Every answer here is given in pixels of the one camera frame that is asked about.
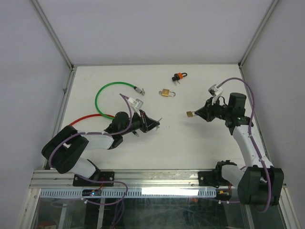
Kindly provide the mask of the small brass long-shackle padlock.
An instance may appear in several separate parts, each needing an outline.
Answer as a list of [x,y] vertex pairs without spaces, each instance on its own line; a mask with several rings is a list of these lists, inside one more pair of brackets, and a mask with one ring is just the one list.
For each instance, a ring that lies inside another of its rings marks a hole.
[[194,111],[187,111],[186,112],[187,117],[194,117],[197,116],[197,114]]

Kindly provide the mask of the large brass padlock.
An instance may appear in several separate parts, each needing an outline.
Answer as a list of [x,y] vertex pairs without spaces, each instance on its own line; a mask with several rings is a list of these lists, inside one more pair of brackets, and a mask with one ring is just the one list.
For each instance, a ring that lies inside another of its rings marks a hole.
[[170,91],[169,89],[162,89],[159,91],[159,95],[163,97],[175,97],[176,93],[174,91]]

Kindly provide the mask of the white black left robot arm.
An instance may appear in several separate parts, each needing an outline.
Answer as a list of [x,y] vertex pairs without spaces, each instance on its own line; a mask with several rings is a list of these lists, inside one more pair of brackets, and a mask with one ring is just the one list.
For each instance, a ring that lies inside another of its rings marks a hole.
[[159,121],[149,118],[143,110],[134,112],[132,117],[126,112],[118,112],[102,132],[79,132],[72,125],[65,126],[42,148],[41,154],[58,173],[71,172],[83,177],[87,184],[96,185],[101,171],[92,161],[81,156],[84,151],[115,149],[123,142],[124,135],[136,135],[137,130],[147,133],[159,125]]

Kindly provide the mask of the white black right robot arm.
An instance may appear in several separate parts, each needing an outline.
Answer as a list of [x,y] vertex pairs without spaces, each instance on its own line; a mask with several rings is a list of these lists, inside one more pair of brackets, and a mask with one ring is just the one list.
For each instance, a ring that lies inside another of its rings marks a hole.
[[245,116],[246,99],[244,94],[231,93],[228,104],[221,105],[219,100],[213,102],[213,98],[209,98],[202,108],[194,112],[207,122],[216,118],[224,120],[245,163],[245,170],[241,170],[230,160],[219,161],[204,181],[214,187],[232,184],[237,188],[241,204],[268,208],[279,203],[284,172],[274,167],[255,143],[254,125],[251,118]]

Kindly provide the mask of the orange black padlock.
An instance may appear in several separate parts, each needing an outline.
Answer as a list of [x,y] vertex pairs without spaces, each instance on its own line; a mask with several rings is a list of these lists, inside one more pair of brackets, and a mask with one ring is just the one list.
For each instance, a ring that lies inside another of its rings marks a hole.
[[172,81],[173,82],[178,82],[180,81],[182,78],[186,77],[188,74],[187,73],[175,73],[172,77]]

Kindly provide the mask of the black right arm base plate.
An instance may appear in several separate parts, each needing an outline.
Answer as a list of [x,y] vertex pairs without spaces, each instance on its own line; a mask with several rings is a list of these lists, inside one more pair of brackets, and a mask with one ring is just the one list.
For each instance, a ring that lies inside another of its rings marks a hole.
[[222,182],[219,180],[217,173],[213,171],[199,171],[198,182],[199,182],[199,186],[201,187],[203,186],[219,187],[222,185]]

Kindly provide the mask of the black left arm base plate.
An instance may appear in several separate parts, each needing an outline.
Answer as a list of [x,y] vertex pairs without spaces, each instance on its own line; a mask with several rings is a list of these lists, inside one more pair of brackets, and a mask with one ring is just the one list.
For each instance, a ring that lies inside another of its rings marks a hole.
[[83,178],[77,174],[74,175],[74,187],[113,187],[114,186],[114,171],[98,171],[95,172],[90,178]]

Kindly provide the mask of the aluminium mounting rail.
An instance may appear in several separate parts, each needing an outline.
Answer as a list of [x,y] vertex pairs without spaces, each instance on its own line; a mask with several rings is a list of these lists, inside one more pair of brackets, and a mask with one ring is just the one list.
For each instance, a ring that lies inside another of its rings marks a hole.
[[[114,181],[121,181],[129,188],[137,187],[181,187],[196,188],[199,186],[198,172],[210,169],[180,169],[180,170],[147,170],[147,169],[107,169],[114,171]],[[73,184],[74,174],[68,172],[59,174],[56,170],[35,170],[30,188],[76,188]]]

